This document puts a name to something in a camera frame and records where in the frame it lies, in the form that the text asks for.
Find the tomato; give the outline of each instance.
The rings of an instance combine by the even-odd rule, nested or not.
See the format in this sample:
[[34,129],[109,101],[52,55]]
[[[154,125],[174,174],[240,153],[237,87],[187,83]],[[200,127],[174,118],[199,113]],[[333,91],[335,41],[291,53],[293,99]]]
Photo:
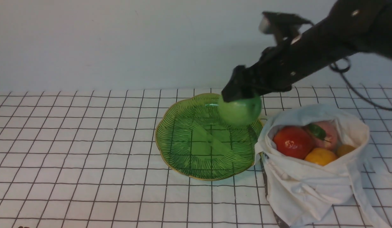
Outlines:
[[313,149],[314,142],[311,136],[300,127],[283,127],[274,137],[276,149],[290,157],[304,159]]
[[225,102],[218,100],[220,117],[232,125],[249,125],[259,118],[262,111],[261,97]]

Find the white wall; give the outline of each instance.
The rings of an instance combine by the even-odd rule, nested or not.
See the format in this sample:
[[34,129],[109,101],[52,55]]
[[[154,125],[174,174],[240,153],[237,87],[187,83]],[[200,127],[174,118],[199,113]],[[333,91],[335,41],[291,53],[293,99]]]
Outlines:
[[[0,91],[223,87],[273,37],[263,10],[314,22],[331,0],[0,0]],[[355,82],[392,83],[392,62],[352,59]],[[328,69],[300,84],[340,84]]]

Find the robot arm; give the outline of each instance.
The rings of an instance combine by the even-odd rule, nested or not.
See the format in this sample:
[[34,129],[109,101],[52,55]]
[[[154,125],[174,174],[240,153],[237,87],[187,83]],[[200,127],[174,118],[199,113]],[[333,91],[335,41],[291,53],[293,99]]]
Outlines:
[[251,67],[234,68],[222,90],[231,102],[286,92],[310,74],[358,52],[392,59],[392,0],[338,0],[329,15],[299,34],[309,20],[294,14],[263,12],[260,30],[277,46],[266,48]]

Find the green leaf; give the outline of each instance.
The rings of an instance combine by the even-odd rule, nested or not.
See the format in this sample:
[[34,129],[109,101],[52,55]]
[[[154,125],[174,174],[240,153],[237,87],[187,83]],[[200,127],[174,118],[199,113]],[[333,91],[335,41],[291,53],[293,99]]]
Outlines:
[[321,139],[321,140],[325,140],[327,133],[320,126],[311,123],[311,124],[307,125],[307,128],[314,135],[314,137]]

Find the leaf-shaped plate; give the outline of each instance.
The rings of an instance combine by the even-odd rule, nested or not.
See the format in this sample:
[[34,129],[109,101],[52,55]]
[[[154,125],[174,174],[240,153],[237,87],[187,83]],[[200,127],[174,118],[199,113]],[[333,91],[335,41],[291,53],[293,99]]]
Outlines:
[[195,179],[216,181],[254,163],[262,122],[243,127],[225,122],[218,113],[219,96],[200,94],[175,103],[165,113],[155,141],[171,169]]

